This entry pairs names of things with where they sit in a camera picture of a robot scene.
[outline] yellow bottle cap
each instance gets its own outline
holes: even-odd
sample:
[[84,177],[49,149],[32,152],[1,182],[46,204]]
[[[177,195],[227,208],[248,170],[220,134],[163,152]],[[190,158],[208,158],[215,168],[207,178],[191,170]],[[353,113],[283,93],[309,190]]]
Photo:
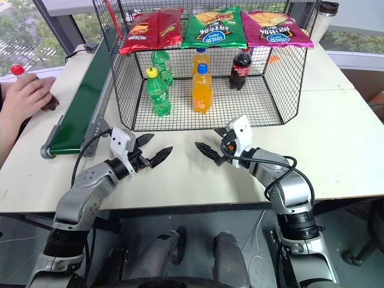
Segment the yellow bottle cap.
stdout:
[[145,71],[148,78],[156,78],[158,76],[157,69],[155,67],[149,67]]

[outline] green chip bag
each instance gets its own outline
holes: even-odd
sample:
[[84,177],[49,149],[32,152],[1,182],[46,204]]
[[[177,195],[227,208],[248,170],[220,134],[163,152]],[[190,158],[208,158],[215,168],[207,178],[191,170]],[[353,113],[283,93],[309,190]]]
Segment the green chip bag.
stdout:
[[182,48],[247,48],[239,7],[191,15]]

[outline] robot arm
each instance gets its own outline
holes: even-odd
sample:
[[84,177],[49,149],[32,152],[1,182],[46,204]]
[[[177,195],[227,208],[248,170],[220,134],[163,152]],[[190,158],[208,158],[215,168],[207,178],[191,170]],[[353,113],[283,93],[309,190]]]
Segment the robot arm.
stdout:
[[223,138],[221,151],[224,155],[221,157],[204,143],[196,143],[199,151],[218,166],[229,162],[236,168],[248,169],[266,187],[265,195],[271,201],[280,226],[280,233],[273,241],[283,248],[279,252],[283,259],[285,285],[337,284],[323,233],[313,216],[313,188],[305,175],[291,168],[284,156],[252,148],[252,129],[245,115],[215,132]]
[[118,128],[112,130],[110,148],[113,160],[84,170],[60,199],[44,252],[38,257],[27,287],[79,287],[82,278],[75,274],[83,260],[87,236],[102,201],[119,180],[134,176],[145,167],[154,168],[171,153],[164,148],[152,159],[139,149],[153,134],[139,138]]

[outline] orange juice bottle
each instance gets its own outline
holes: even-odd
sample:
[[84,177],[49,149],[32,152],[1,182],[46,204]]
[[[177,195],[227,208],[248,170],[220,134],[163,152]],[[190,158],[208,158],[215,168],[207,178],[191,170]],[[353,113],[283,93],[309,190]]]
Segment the orange juice bottle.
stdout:
[[201,63],[197,66],[197,73],[193,76],[193,109],[196,112],[206,113],[211,108],[212,77],[208,73],[208,65]]
[[193,62],[193,70],[192,70],[192,76],[194,76],[197,73],[197,66],[201,63],[204,63],[208,65],[208,73],[211,73],[211,68],[209,67],[209,54],[206,52],[205,48],[197,48],[196,53],[192,57]]

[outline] white table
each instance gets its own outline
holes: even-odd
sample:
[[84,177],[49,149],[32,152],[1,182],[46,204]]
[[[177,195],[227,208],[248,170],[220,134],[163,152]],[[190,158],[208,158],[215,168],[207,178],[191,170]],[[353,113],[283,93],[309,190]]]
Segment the white table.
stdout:
[[[16,143],[0,171],[0,212],[54,211],[69,189],[76,155],[52,160],[40,147],[68,107],[91,60],[80,52],[69,60],[52,87],[60,106],[38,113]],[[114,92],[105,119],[122,127]],[[254,128],[254,147],[298,160],[312,182],[316,199],[374,196],[384,193],[384,126],[353,85],[318,46],[308,51],[298,116],[282,126]],[[217,167],[195,147],[195,141],[219,149],[212,130],[156,132],[143,147],[146,157],[167,146],[171,155],[155,169],[125,178],[103,202],[102,209],[263,202],[264,188],[245,169]],[[109,139],[97,154],[84,158],[78,171],[112,158]]]

